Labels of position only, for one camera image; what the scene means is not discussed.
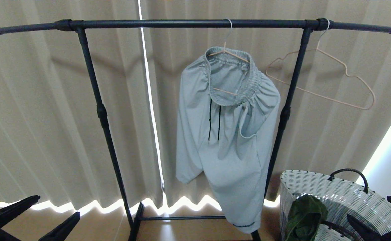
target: beige curtain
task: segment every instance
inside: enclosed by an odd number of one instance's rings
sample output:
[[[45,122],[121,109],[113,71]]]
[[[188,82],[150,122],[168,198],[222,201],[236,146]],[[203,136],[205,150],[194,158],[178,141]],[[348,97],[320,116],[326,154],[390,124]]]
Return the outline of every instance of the beige curtain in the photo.
[[[317,19],[391,26],[388,1],[142,1],[145,19]],[[188,185],[174,177],[176,111],[180,73],[211,46],[223,46],[229,29],[149,29],[146,39],[151,84],[158,105],[160,153],[165,193],[172,204],[183,195],[198,202],[211,194],[201,175]],[[301,29],[234,29],[227,47],[250,53],[264,71],[277,57],[296,51]],[[309,49],[320,32],[314,32]],[[321,48],[348,64],[349,72],[373,88],[377,104],[361,111],[296,90],[292,114],[281,143],[269,186],[275,199],[279,174],[286,169],[330,173],[339,168],[363,170],[391,124],[391,35],[332,30],[322,37]],[[290,81],[296,55],[276,64],[271,74]],[[275,81],[284,105],[288,87]],[[298,87],[315,93],[368,105],[372,99],[357,79],[344,76],[340,64],[308,52]],[[356,179],[355,176],[343,176]]]
[[[389,1],[149,1],[144,19],[317,19],[391,26]],[[74,20],[138,19],[137,0],[0,1],[0,26]],[[188,185],[174,177],[180,73],[208,47],[222,46],[228,29],[89,29],[87,37],[130,205],[162,188],[148,102],[150,77],[161,165],[169,206],[186,196],[194,203],[211,194],[203,175]],[[252,55],[262,71],[298,50],[301,29],[234,29],[227,47]],[[316,46],[314,32],[309,48]],[[321,48],[346,62],[377,96],[360,111],[296,91],[269,198],[285,169],[330,173],[362,170],[391,124],[391,35],[332,30]],[[290,81],[296,59],[275,65],[274,76]],[[284,104],[288,87],[276,83]],[[299,87],[368,105],[369,92],[344,77],[339,64],[307,53]],[[79,208],[92,200],[108,206],[120,198],[76,34],[45,31],[0,36],[0,201],[41,195],[55,205]]]
[[[137,19],[137,1],[0,1],[0,26]],[[162,205],[139,29],[87,30],[130,205]],[[0,201],[41,195],[76,209],[121,198],[78,37],[0,36]]]

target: drawstring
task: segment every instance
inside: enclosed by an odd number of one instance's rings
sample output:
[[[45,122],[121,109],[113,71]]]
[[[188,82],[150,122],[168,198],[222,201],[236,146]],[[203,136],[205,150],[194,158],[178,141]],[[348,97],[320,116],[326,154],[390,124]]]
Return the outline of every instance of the drawstring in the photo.
[[[219,140],[219,133],[221,130],[221,106],[219,106],[219,126],[218,126],[218,140]]]
[[[222,107],[219,106],[219,125],[218,125],[218,140],[219,140],[219,133],[221,130],[221,109]],[[210,99],[210,108],[209,108],[209,143],[210,143],[210,133],[212,131],[212,99]]]
[[[209,109],[209,143],[210,143],[211,130],[212,130],[212,99],[210,99],[210,109]]]

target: horizontal bar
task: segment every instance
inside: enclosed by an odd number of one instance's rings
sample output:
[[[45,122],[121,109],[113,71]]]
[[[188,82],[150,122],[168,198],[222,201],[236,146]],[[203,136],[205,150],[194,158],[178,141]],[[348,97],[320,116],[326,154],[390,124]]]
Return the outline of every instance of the horizontal bar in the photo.
[[[324,20],[241,20],[234,19],[234,28],[311,28],[325,30]],[[229,28],[228,20],[60,20],[55,23],[42,23],[23,26],[0,27],[0,35],[12,32],[41,30],[75,31],[77,28]],[[387,32],[391,26],[366,25],[358,23],[339,23],[330,21],[329,29],[348,29],[370,32]]]
[[[140,217],[141,221],[152,220],[189,220],[189,219],[224,219],[223,215],[205,215],[205,216],[175,216],[175,217]]]

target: hanger hook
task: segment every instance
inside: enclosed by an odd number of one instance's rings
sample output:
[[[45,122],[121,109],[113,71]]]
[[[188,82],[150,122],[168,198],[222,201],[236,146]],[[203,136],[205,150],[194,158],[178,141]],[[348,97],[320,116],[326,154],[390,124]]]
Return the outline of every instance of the hanger hook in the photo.
[[[228,37],[231,35],[232,33],[232,21],[229,19],[229,18],[226,18],[226,20],[229,21],[229,23],[231,24],[231,28],[229,29],[229,32],[228,34],[226,35],[225,37],[225,41],[224,41],[224,44],[223,44],[223,49],[226,49],[226,40],[228,39]]]
[[[318,41],[318,43],[317,43],[317,48],[319,48],[319,45],[320,45],[320,39],[323,37],[323,35],[326,33],[326,32],[328,32],[328,30],[329,30],[329,27],[330,27],[330,21],[329,21],[329,19],[327,18],[326,20],[328,20],[328,27],[327,27],[327,29],[320,35],[320,37],[319,37],[319,41]]]

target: dark green garment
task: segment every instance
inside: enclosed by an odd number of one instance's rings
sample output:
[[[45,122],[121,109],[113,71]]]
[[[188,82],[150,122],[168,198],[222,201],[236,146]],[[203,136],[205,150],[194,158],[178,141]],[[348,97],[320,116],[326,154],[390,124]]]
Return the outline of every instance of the dark green garment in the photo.
[[[290,207],[285,241],[313,241],[327,216],[328,209],[320,200],[311,195],[300,197]]]

